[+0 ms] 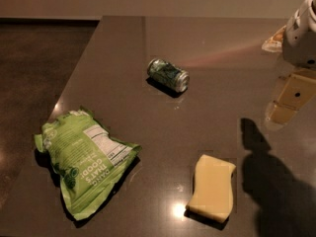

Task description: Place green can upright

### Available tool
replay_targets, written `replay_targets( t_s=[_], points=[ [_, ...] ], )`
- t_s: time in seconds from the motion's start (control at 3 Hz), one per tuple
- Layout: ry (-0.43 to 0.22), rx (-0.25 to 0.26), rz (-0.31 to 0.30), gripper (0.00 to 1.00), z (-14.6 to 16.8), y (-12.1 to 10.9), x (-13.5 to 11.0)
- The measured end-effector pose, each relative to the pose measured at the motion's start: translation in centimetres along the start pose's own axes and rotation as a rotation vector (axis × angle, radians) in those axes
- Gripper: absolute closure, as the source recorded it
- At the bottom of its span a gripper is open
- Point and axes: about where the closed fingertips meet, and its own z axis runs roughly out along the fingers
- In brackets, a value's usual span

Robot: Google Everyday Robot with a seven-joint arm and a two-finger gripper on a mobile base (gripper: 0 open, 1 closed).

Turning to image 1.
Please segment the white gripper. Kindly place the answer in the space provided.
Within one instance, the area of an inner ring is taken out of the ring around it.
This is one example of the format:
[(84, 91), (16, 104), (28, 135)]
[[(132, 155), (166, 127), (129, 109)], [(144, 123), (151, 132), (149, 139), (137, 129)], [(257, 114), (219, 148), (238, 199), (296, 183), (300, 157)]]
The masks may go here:
[(316, 0), (304, 0), (288, 20), (283, 58), (297, 68), (280, 77), (266, 108), (266, 126), (285, 126), (316, 96)]

